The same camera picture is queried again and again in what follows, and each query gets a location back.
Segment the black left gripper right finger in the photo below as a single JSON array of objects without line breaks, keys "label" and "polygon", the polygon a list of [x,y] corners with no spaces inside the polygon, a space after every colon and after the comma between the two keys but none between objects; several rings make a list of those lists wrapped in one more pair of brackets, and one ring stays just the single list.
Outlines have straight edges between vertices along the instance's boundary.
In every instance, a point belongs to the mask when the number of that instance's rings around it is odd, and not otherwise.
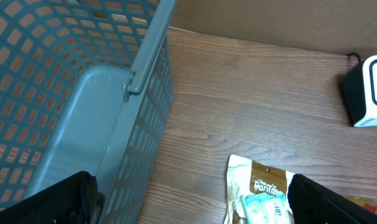
[{"label": "black left gripper right finger", "polygon": [[295,174],[287,198],[295,223],[377,224],[377,214],[301,174]]}]

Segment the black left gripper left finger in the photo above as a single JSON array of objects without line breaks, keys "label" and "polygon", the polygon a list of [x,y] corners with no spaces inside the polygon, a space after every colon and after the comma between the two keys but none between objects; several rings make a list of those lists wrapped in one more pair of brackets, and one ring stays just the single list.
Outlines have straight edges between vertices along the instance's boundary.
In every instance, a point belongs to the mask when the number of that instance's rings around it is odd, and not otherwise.
[{"label": "black left gripper left finger", "polygon": [[80,171],[0,211],[0,224],[91,223],[97,197],[96,177]]}]

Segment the teal pack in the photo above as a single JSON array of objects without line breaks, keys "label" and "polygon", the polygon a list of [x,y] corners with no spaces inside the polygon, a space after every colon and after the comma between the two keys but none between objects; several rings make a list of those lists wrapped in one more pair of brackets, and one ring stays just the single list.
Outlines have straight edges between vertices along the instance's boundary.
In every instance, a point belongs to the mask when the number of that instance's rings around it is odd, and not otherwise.
[{"label": "teal pack", "polygon": [[291,224],[287,200],[283,193],[242,196],[246,219],[249,224]]}]

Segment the clear bottle silver cap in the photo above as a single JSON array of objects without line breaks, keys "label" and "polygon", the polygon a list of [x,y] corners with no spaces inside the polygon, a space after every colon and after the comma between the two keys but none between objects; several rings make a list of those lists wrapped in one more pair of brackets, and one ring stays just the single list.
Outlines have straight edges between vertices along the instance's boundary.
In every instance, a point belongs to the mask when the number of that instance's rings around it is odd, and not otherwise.
[{"label": "clear bottle silver cap", "polygon": [[349,196],[349,195],[345,195],[344,197],[352,201],[353,203],[363,207],[369,212],[377,215],[377,200],[366,198],[366,197],[357,197],[357,196]]}]

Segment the brown white snack bag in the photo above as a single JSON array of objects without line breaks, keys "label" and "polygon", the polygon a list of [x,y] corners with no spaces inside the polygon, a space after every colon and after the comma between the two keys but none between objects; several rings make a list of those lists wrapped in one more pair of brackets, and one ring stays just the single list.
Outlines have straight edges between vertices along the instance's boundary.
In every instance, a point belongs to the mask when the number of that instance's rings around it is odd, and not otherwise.
[{"label": "brown white snack bag", "polygon": [[294,174],[292,172],[264,166],[245,157],[230,155],[226,171],[227,210],[224,224],[249,224],[244,212],[242,196],[267,193],[283,193],[287,209],[294,223],[294,217],[287,198],[288,188]]}]

